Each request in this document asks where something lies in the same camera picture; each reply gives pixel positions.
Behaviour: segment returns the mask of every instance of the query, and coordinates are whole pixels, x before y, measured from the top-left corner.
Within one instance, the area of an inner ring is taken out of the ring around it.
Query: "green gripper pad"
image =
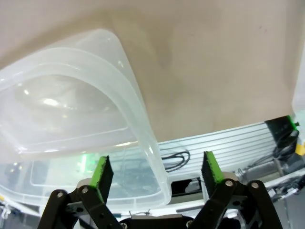
[[[214,193],[217,184],[224,179],[224,175],[212,151],[204,152],[201,172],[207,192],[209,196],[211,196]]]
[[[100,157],[89,185],[97,189],[100,199],[104,204],[107,203],[112,177],[113,171],[110,165],[109,157]]]

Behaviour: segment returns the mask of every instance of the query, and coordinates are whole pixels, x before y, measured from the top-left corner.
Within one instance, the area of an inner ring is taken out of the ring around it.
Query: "screw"
[[[230,180],[227,180],[227,181],[225,182],[225,185],[227,185],[227,186],[229,186],[229,187],[232,187],[232,186],[233,186],[233,182],[230,181]]]
[[[186,227],[189,228],[189,226],[191,225],[192,222],[193,222],[192,220],[187,221],[187,222],[186,222]]]
[[[251,186],[254,187],[254,188],[258,188],[258,187],[259,187],[258,184],[255,183],[255,182],[253,182],[253,183],[251,184]]]
[[[88,189],[86,187],[84,187],[81,192],[86,193],[86,192],[88,192]]]
[[[57,194],[57,197],[58,198],[60,198],[60,197],[62,197],[63,196],[63,193],[62,192],[59,192],[58,194]]]
[[[126,223],[121,223],[121,226],[122,226],[124,229],[127,229],[127,224],[126,224]]]

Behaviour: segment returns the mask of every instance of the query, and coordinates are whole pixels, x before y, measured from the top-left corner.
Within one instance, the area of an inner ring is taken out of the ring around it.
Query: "bolt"
[[[121,226],[122,226],[124,229],[127,229],[127,224],[126,224],[126,223],[121,223]]]
[[[86,192],[88,192],[88,189],[86,187],[84,187],[81,192],[86,193]]]
[[[251,184],[251,186],[254,187],[254,188],[258,188],[258,187],[259,187],[258,184],[255,183],[255,182],[253,182],[253,183]]]
[[[189,226],[191,225],[192,222],[193,222],[192,220],[187,221],[187,222],[186,222],[186,227],[189,228]]]
[[[58,194],[57,194],[57,197],[58,198],[60,198],[60,197],[62,197],[63,196],[63,193],[62,192],[59,192]]]
[[[230,181],[230,180],[227,180],[227,181],[225,182],[225,185],[227,185],[227,186],[229,186],[229,187],[232,187],[232,186],[233,186],[233,182]]]

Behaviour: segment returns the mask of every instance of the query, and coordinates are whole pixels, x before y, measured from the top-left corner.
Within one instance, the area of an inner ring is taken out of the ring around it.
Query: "yellow object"
[[[301,156],[305,155],[305,145],[296,144],[295,152]]]

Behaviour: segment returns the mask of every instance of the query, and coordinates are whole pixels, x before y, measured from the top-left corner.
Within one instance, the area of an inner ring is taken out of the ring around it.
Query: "beige table surface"
[[[121,40],[158,141],[292,113],[303,0],[1,0],[0,68],[95,28]]]

